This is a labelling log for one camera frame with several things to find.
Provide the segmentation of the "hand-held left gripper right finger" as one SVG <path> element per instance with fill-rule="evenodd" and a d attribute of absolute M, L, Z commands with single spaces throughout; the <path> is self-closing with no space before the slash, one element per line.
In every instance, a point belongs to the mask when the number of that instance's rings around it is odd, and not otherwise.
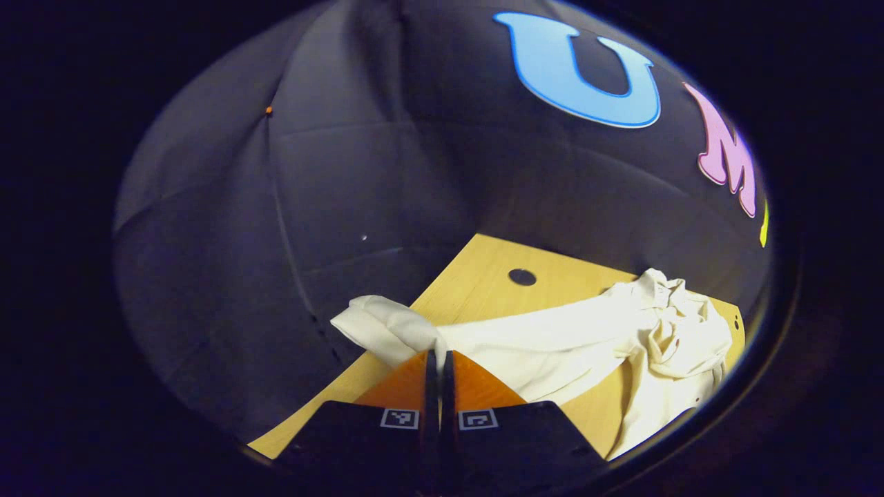
<path fill-rule="evenodd" d="M 554 402 L 527 402 L 466 355 L 442 372 L 443 494 L 552 494 L 608 462 Z"/>

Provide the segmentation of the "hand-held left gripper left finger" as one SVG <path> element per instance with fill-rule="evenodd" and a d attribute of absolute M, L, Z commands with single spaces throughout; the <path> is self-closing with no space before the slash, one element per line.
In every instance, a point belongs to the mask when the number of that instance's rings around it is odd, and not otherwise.
<path fill-rule="evenodd" d="M 438 362 L 415 355 L 353 402 L 324 402 L 277 462 L 315 494 L 435 494 Z"/>

